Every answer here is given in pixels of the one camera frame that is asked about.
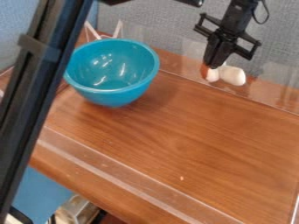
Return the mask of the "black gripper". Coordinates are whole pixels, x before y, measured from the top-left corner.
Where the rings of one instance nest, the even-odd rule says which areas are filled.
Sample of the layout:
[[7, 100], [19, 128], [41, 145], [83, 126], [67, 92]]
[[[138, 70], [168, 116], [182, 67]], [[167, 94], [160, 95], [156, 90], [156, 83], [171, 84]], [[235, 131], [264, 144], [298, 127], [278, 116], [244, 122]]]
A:
[[[232, 53], [247, 60], [252, 59], [262, 43], [246, 32], [251, 18], [251, 12], [236, 14], [230, 12], [224, 15], [223, 19], [216, 19], [207, 13], [200, 14], [200, 20], [194, 30], [208, 40], [203, 62], [210, 68], [220, 67]], [[239, 45], [239, 39], [246, 40], [254, 45], [251, 50]]]

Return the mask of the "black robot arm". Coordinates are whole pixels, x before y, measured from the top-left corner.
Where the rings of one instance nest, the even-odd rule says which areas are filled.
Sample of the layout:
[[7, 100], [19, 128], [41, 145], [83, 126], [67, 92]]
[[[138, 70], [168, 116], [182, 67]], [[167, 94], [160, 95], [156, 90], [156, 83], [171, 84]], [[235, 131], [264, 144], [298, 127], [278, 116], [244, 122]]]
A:
[[222, 19], [200, 14], [200, 20], [194, 30], [207, 40], [203, 64], [211, 69], [223, 65], [231, 54], [251, 60], [258, 48], [259, 40], [247, 34], [248, 23], [255, 17], [258, 3], [262, 0], [231, 0]]

